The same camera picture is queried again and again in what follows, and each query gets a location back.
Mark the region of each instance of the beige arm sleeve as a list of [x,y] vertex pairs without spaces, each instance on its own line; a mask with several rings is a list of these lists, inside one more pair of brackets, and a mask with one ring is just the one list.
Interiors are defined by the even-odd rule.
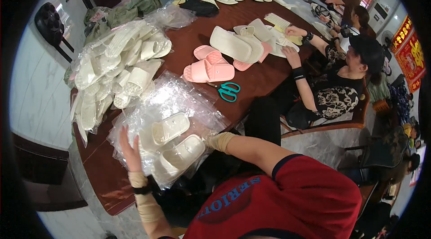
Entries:
[[[130,184],[134,188],[142,188],[148,184],[148,179],[143,172],[129,172],[128,175]],[[152,223],[165,217],[152,194],[135,194],[135,199],[142,223]]]

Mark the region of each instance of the poster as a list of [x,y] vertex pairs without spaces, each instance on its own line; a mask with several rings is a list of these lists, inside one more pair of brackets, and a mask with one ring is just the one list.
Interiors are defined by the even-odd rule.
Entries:
[[425,64],[422,47],[409,16],[406,16],[392,43],[391,50],[406,76],[409,91],[413,93],[421,87]]

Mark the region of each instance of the black bag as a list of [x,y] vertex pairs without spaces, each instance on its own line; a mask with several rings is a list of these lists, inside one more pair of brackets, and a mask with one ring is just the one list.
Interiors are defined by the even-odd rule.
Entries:
[[306,129],[310,127],[310,110],[308,110],[302,100],[296,102],[296,104],[288,111],[286,115],[286,121],[288,125],[297,129]]
[[181,8],[195,11],[198,17],[208,17],[218,15],[217,6],[209,2],[202,2],[200,0],[187,0],[185,3],[180,5]]

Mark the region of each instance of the wooden table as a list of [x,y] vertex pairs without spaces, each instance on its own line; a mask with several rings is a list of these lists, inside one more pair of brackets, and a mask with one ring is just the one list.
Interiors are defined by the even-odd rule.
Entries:
[[[156,77],[164,70],[182,75],[186,66],[197,61],[193,57],[193,50],[201,45],[209,45],[209,37],[215,26],[232,30],[234,26],[247,25],[256,18],[260,18],[265,24],[270,24],[263,18],[266,14],[273,12],[295,26],[321,35],[301,17],[276,2],[244,0],[234,5],[217,4],[220,9],[216,17],[198,18],[187,27],[166,32],[172,41],[174,52],[163,58],[165,63],[157,72]],[[304,60],[314,50],[315,48],[311,45],[302,45],[299,56]],[[231,58],[225,58],[230,63],[233,62]],[[255,97],[268,95],[288,77],[290,71],[291,68],[286,59],[273,55],[268,55],[263,63],[253,64],[244,72],[235,71],[235,77],[231,81],[241,86],[241,91],[237,94],[237,101],[230,103],[219,98],[215,103],[215,107],[230,121],[228,128],[234,126],[247,114]],[[200,86],[204,90],[216,94],[214,88],[203,83]],[[106,141],[112,128],[112,120],[120,113],[121,110],[108,110],[105,120],[97,130],[97,135],[89,134],[86,148],[82,143],[76,123],[73,124],[78,149],[89,181],[96,196],[110,215],[116,215],[134,203],[127,171],[112,157],[114,148]]]

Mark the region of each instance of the scissors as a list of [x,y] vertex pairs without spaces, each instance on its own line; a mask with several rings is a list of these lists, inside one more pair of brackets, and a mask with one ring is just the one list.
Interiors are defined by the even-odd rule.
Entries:
[[[212,86],[215,89],[218,89],[218,93],[220,93],[220,96],[226,102],[235,102],[237,100],[237,95],[235,93],[238,93],[241,90],[241,87],[238,84],[231,83],[231,82],[226,82],[226,83],[223,83],[221,85],[215,85],[215,84],[212,84],[210,82],[207,82],[207,84]],[[234,85],[234,86],[238,87],[238,89],[231,88],[229,85]],[[233,100],[226,99],[225,95],[231,96],[234,99]]]

